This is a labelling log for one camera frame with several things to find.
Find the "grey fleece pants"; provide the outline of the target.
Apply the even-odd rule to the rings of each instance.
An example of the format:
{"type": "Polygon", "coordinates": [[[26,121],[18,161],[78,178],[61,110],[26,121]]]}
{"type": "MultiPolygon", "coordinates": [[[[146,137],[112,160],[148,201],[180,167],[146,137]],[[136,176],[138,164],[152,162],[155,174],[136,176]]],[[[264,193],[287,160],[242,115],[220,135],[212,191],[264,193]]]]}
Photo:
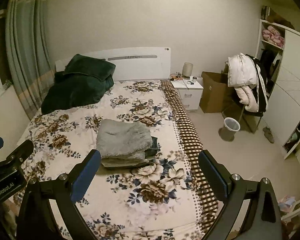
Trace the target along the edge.
{"type": "Polygon", "coordinates": [[[141,123],[101,121],[96,138],[96,149],[102,159],[144,160],[145,150],[152,145],[149,128],[141,123]]]}

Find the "dark folded jeans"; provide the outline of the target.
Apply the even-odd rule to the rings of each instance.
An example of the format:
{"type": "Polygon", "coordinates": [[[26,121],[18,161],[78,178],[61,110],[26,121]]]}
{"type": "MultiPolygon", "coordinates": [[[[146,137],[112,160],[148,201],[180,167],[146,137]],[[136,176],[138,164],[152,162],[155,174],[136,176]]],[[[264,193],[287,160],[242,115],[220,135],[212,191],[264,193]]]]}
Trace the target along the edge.
{"type": "Polygon", "coordinates": [[[152,145],[150,148],[145,150],[146,159],[154,158],[158,152],[158,139],[157,137],[152,137],[152,145]]]}

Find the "green curtain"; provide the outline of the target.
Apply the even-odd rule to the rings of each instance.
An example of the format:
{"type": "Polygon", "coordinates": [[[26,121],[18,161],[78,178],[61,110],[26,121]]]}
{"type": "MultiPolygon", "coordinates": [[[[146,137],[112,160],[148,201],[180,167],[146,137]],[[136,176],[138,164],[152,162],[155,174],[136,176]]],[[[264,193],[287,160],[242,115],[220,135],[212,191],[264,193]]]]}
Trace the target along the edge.
{"type": "Polygon", "coordinates": [[[46,41],[47,0],[8,0],[5,40],[8,66],[19,101],[32,119],[54,82],[46,41]]]}

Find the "cream table lamp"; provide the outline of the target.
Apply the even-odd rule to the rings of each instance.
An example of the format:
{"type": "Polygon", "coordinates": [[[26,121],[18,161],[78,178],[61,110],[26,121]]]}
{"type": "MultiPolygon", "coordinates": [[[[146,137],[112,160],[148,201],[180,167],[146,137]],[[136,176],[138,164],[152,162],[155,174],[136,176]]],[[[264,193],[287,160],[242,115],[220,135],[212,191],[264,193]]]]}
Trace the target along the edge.
{"type": "Polygon", "coordinates": [[[185,77],[190,77],[192,75],[193,64],[185,62],[183,65],[182,75],[185,77]]]}

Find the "white trash bin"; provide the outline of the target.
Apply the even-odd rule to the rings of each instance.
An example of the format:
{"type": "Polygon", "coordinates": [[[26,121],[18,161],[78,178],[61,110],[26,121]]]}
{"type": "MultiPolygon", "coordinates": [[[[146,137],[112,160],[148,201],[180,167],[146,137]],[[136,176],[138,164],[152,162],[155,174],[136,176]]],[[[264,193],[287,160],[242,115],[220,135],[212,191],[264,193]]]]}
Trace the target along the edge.
{"type": "Polygon", "coordinates": [[[236,119],[227,117],[224,119],[223,127],[218,130],[218,134],[224,141],[233,141],[240,129],[241,126],[236,119]]]}

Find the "white nightstand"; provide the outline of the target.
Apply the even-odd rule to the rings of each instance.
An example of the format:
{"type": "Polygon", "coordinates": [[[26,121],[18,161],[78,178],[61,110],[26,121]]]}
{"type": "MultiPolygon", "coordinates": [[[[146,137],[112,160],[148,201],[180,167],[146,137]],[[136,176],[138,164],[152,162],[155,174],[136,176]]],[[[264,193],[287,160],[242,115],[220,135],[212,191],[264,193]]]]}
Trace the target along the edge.
{"type": "Polygon", "coordinates": [[[184,79],[171,81],[171,83],[185,109],[191,112],[196,111],[204,90],[202,85],[198,81],[184,79]]]}

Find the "grey slipper pair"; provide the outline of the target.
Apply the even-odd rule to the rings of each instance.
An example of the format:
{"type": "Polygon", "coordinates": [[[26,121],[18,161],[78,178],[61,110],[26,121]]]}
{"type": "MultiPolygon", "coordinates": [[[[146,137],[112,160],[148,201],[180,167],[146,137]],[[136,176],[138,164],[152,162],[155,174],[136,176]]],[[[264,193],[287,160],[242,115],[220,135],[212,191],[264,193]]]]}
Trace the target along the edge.
{"type": "Polygon", "coordinates": [[[271,143],[273,144],[275,142],[274,140],[274,137],[273,137],[273,134],[270,130],[269,127],[264,127],[263,128],[263,132],[264,132],[264,136],[266,137],[266,139],[271,143]]]}

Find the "white wardrobe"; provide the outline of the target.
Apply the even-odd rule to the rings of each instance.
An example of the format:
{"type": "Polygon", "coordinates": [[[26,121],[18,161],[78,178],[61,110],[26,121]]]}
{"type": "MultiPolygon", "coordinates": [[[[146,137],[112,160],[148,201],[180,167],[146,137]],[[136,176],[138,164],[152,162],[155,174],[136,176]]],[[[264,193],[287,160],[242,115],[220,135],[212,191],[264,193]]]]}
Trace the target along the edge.
{"type": "Polygon", "coordinates": [[[282,146],[283,157],[288,158],[300,144],[300,33],[260,20],[258,35],[255,57],[260,59],[266,50],[276,53],[268,82],[268,109],[263,119],[282,146]],[[269,25],[284,37],[282,48],[263,39],[261,32],[269,25]]]}

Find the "wooden chair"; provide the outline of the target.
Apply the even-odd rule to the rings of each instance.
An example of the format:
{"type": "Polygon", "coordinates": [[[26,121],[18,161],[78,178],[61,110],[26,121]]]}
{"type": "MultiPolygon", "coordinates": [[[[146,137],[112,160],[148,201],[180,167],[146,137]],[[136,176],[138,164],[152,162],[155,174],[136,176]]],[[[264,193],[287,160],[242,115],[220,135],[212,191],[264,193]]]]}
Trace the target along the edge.
{"type": "Polygon", "coordinates": [[[263,117],[262,113],[253,113],[245,110],[239,102],[232,102],[222,111],[223,118],[233,118],[241,126],[241,130],[256,133],[263,117]]]}

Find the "white headboard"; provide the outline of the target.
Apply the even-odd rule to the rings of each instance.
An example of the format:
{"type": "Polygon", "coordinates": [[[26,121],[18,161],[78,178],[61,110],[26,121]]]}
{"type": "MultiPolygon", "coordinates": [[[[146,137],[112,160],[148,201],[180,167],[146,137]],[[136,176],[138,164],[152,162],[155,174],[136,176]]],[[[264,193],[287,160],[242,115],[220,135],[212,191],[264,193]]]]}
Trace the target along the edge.
{"type": "Polygon", "coordinates": [[[85,53],[115,64],[114,81],[164,80],[171,73],[171,49],[134,47],[85,53]]]}

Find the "pink folded blanket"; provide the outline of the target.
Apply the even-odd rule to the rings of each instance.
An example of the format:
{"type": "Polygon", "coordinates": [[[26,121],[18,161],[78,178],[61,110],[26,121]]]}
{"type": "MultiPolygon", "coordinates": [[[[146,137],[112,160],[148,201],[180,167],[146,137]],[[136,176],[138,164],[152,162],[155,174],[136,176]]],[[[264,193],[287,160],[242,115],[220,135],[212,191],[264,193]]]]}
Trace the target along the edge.
{"type": "Polygon", "coordinates": [[[285,44],[285,39],[281,36],[281,33],[272,25],[262,30],[262,37],[265,41],[282,48],[285,44]]]}

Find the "cardboard box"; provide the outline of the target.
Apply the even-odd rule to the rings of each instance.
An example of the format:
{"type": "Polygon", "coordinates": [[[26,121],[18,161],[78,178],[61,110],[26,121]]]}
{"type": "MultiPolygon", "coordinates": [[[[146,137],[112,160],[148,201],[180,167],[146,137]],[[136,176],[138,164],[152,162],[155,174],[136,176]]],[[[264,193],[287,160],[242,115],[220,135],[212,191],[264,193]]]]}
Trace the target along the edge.
{"type": "Polygon", "coordinates": [[[199,106],[204,113],[221,113],[233,103],[234,89],[228,87],[228,75],[202,72],[203,95],[199,106]]]}

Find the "white puffer jacket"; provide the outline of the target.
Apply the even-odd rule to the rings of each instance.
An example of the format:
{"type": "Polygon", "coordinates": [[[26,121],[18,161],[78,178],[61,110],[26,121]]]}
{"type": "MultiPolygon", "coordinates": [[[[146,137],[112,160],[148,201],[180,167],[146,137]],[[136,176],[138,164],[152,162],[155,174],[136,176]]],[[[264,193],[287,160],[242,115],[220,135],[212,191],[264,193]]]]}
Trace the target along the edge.
{"type": "Polygon", "coordinates": [[[253,89],[257,86],[257,73],[252,59],[242,53],[228,58],[228,87],[233,87],[245,110],[258,112],[253,89]]]}

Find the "dark green blanket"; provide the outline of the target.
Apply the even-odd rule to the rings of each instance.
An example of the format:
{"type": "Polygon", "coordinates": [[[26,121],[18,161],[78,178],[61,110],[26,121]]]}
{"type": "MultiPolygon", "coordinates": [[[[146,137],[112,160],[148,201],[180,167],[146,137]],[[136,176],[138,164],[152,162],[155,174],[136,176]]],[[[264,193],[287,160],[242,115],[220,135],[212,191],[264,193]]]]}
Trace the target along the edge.
{"type": "Polygon", "coordinates": [[[115,64],[76,54],[64,71],[55,73],[55,83],[41,106],[42,114],[98,103],[114,85],[115,64]]]}

